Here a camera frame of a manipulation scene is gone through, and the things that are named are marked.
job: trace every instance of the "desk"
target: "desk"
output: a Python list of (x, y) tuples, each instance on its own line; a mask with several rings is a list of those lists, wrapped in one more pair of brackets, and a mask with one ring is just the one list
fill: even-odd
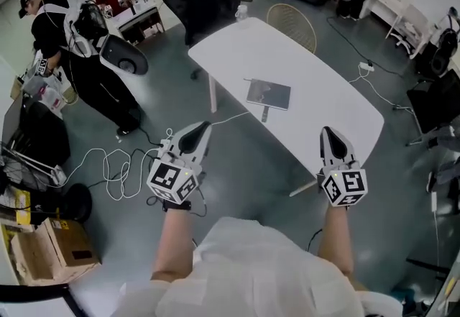
[(215, 81), (258, 120), (264, 107), (246, 102), (245, 79), (290, 86), (289, 109), (270, 109), (264, 125), (313, 175), (323, 167), (324, 126), (339, 130), (353, 144), (361, 165), (379, 139), (384, 120), (368, 100), (314, 54), (257, 18), (213, 33), (188, 54), (209, 74), (212, 111)]
[(144, 3), (143, 0), (140, 0), (139, 4), (139, 11), (134, 7), (136, 14), (132, 14), (131, 8), (128, 8), (112, 18), (113, 25), (120, 31), (123, 37), (125, 37), (124, 32), (136, 26), (140, 28), (144, 24), (148, 27), (156, 25), (159, 32), (164, 32), (165, 28), (163, 27), (156, 3), (154, 1)]

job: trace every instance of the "box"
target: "box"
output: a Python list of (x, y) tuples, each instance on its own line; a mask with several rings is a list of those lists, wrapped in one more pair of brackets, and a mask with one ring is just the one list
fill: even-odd
[(18, 233), (11, 241), (17, 272), (28, 285), (52, 282), (50, 268), (46, 265), (35, 233)]
[(24, 260), (25, 265), (18, 267), (24, 266), (23, 279), (28, 285), (66, 284), (100, 264), (84, 228), (77, 221), (46, 219), (34, 233), (26, 235), (34, 240), (29, 241), (29, 248), (17, 247), (14, 255), (17, 260)]

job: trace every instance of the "floor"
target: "floor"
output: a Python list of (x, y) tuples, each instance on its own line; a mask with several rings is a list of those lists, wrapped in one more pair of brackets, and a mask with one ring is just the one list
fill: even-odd
[[(334, 15), (331, 6), (314, 7), (296, 0), (255, 0), (249, 15), (265, 19), (273, 4), (291, 4), (307, 16), (318, 36), (317, 56), (347, 80), (357, 77), (358, 63), (364, 61), (327, 22)], [(167, 128), (177, 131), (196, 121), (222, 121), (244, 112), (225, 91), (218, 90), (218, 111), (209, 109), (208, 84), (203, 73), (197, 81), (189, 78), (195, 65), (187, 56), (183, 43), (184, 29), (169, 9), (160, 13), (168, 30), (143, 42), (139, 48), (149, 60), (150, 70), (144, 78), (126, 77), (125, 82), (144, 110), (143, 127), (152, 140), (166, 137)], [(390, 101), (400, 101), (416, 78), (413, 65), (391, 40), (385, 41), (386, 29), (372, 18), (358, 23), (330, 19), (368, 58), (398, 77), (380, 68), (369, 77), (376, 89)], [(413, 117), (393, 111), (364, 81), (354, 84), (385, 118), (382, 134), (367, 160), (369, 195), (349, 210), (355, 253), (356, 279), (370, 290), (388, 293), (395, 285), (414, 288), (419, 298), (433, 298), (435, 281), (432, 272), (416, 269), (405, 262), (407, 256), (436, 263), (436, 236), (430, 198), (426, 195), (426, 177), (440, 162), (449, 159), (441, 149), (429, 152), (423, 145), (405, 147), (416, 137)], [(116, 148), (132, 152), (152, 146), (142, 132), (135, 132), (120, 142), (115, 126), (102, 115), (78, 102), (64, 111), (70, 137), (72, 157), (66, 165), (69, 173), (92, 147), (107, 152)], [(92, 152), (72, 181), (90, 185), (102, 179), (102, 154)], [(132, 174), (126, 181), (127, 194), (139, 187), (142, 155), (136, 153)], [(111, 157), (111, 175), (124, 161), (122, 154)], [(315, 231), (322, 227), (326, 197), (311, 188), (288, 198), (288, 193), (312, 177), (305, 168), (251, 115), (245, 115), (213, 129), (209, 155), (203, 163), (207, 177), (202, 185), (208, 214), (194, 218), (193, 234), (199, 242), (221, 216), (257, 219), (289, 236), (306, 248)], [(147, 175), (147, 164), (143, 173)], [(114, 196), (119, 187), (111, 186)], [(151, 195), (144, 185), (134, 198), (114, 201), (105, 184), (91, 189), (93, 213), (86, 229), (102, 265), (74, 282), (71, 287), (81, 306), (90, 316), (109, 316), (116, 305), (119, 288), (125, 282), (147, 281), (160, 238), (164, 214), (160, 206), (147, 206)], [(192, 195), (193, 209), (203, 210), (197, 193)], [(440, 264), (449, 266), (456, 256), (460, 239), (454, 236), (460, 220), (443, 213), (449, 203), (441, 200), (438, 224)], [(311, 251), (318, 248), (318, 238)]]

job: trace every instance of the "table leg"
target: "table leg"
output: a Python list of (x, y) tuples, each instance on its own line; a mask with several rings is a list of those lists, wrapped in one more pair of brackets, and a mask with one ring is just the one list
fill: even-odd
[(208, 74), (209, 77), (209, 96), (211, 98), (211, 113), (217, 111), (217, 98), (216, 98), (216, 80)]
[(305, 190), (307, 190), (307, 189), (313, 187), (313, 186), (314, 186), (315, 184), (317, 184), (317, 183), (318, 183), (317, 180), (314, 180), (314, 181), (312, 181), (312, 182), (309, 182), (308, 184), (305, 184), (305, 185), (303, 185), (302, 187), (300, 187), (299, 189), (296, 189), (296, 190), (294, 190), (293, 192), (291, 192), (291, 193), (289, 194), (289, 196), (290, 196), (290, 197), (294, 197), (294, 196), (296, 196), (297, 194), (302, 193), (303, 191), (305, 191)]

